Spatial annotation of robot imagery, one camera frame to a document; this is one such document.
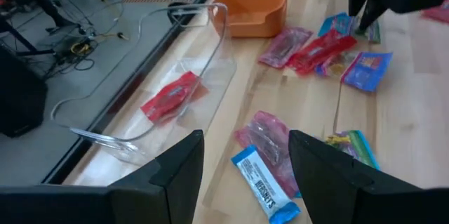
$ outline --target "wooden table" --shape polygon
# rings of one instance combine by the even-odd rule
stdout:
[[[287,25],[317,32],[326,16],[346,9],[347,0],[288,0]],[[318,138],[334,131],[362,130],[384,172],[420,187],[449,186],[449,58],[444,53],[449,26],[423,20],[419,13],[392,12],[382,17],[381,25],[382,45],[358,45],[363,51],[394,52],[376,93],[364,93],[334,79],[298,77],[289,69],[261,65],[257,57],[268,40],[233,40],[237,70],[207,129],[194,223],[267,223],[229,160],[241,151],[232,133],[258,110],[273,113],[289,127]],[[170,63],[170,56],[155,69]],[[148,77],[156,75],[154,70]],[[120,130],[126,110],[146,84],[142,83],[114,119],[113,130]],[[134,169],[93,147],[65,183],[108,185]],[[302,213],[293,222],[310,223],[303,201],[296,202]]]

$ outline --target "gray floor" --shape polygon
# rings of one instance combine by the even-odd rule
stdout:
[[[121,9],[121,5],[117,4],[94,13],[105,6],[100,0],[70,1],[86,15],[92,15],[90,19],[99,32],[106,31],[114,24],[114,13]],[[68,12],[77,16],[75,18],[82,17],[67,0],[62,0],[62,3]],[[95,61],[91,70],[74,70],[47,81],[44,123],[19,138],[11,139],[0,135],[0,185],[29,185],[42,181],[77,139],[76,135],[50,121],[50,110],[59,100],[94,91],[87,99],[67,103],[57,114],[59,122],[86,128],[170,27],[165,13],[147,18],[142,25],[142,42],[128,53],[137,42],[138,20],[141,16],[164,6],[166,4],[125,4],[123,15],[112,32],[121,31],[130,37],[130,41],[108,38],[89,56]],[[44,28],[51,27],[53,21],[36,9],[31,13],[15,15],[13,24],[24,37],[37,44],[48,36]],[[5,36],[3,40],[15,47],[13,37]],[[21,50],[22,46],[19,43],[17,45],[18,50]],[[33,59],[41,61],[34,68],[39,71],[39,67],[47,67],[53,58],[51,55],[40,55]]]

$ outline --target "clear plastic tray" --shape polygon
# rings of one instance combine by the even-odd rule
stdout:
[[[194,129],[207,131],[236,71],[225,5],[195,4],[160,9],[142,18],[140,27],[146,17],[155,14],[163,14],[174,21],[182,15],[195,16],[188,25],[178,23],[182,32],[101,134],[85,131],[67,120],[58,119],[58,110],[64,105],[86,99],[91,93],[81,98],[61,100],[51,115],[51,119],[60,126],[105,146],[120,160],[137,165],[147,163],[162,149],[174,145]],[[140,107],[188,71],[199,76],[194,89],[201,82],[207,93],[192,99],[195,93],[192,91],[171,116],[152,123]]]

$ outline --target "snack wrapper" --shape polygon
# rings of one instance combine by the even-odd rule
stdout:
[[[360,162],[380,170],[365,136],[359,130],[343,131],[326,138],[326,143],[350,154]]]
[[[449,23],[449,0],[445,0],[441,6],[422,11],[422,16],[433,20]]]
[[[288,153],[288,127],[277,117],[259,111],[251,122],[235,132],[241,147],[255,145],[265,165],[284,192],[290,197],[300,197]]]
[[[259,62],[275,68],[283,67],[290,57],[309,40],[312,31],[301,27],[291,27],[278,34],[265,53],[259,57]]]
[[[335,29],[343,35],[363,37],[369,42],[373,42],[376,44],[379,44],[381,42],[380,26],[377,20],[371,26],[369,26],[364,33],[357,32],[359,24],[360,17],[349,17],[346,13],[339,13],[324,20],[323,25],[321,26],[321,29],[318,33],[318,37],[322,37],[324,34],[331,31],[331,29]]]
[[[231,160],[251,187],[270,224],[287,223],[301,212],[269,172],[256,146],[248,146]]]
[[[198,80],[199,77],[193,72],[186,72],[179,79],[164,86],[152,99],[141,106],[140,109],[153,123],[175,116],[177,108],[194,91]],[[202,90],[199,92],[196,91],[201,93],[201,95],[207,93],[207,89],[200,83],[197,84],[196,89]]]
[[[382,80],[393,53],[342,53],[318,65],[315,71],[364,91],[375,91]]]
[[[344,36],[332,29],[295,53],[288,62],[288,66],[298,74],[308,74],[313,72],[320,63],[350,49],[356,43],[357,40],[353,37]]]

